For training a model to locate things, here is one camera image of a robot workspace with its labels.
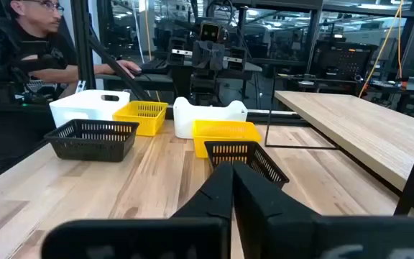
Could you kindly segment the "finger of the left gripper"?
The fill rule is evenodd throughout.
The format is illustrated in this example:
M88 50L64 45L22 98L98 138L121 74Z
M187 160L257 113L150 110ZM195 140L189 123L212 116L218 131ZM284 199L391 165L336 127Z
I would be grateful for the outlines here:
M193 44L192 66L204 69L209 62L209 47L207 41L196 41Z
M208 47L210 50L210 69L213 71L219 71L223 68L225 46L215 42L209 42Z

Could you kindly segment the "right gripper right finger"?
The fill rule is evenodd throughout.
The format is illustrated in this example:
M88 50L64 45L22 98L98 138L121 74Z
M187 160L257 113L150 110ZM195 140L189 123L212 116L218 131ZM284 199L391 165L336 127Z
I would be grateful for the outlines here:
M414 258L414 217L322 216L243 162L234 207L245 258Z

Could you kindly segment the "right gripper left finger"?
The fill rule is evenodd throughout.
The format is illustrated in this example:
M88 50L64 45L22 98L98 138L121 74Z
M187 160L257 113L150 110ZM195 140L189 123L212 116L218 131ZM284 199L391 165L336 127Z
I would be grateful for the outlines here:
M82 219L45 237L42 258L229 258L233 168L218 165L168 219Z

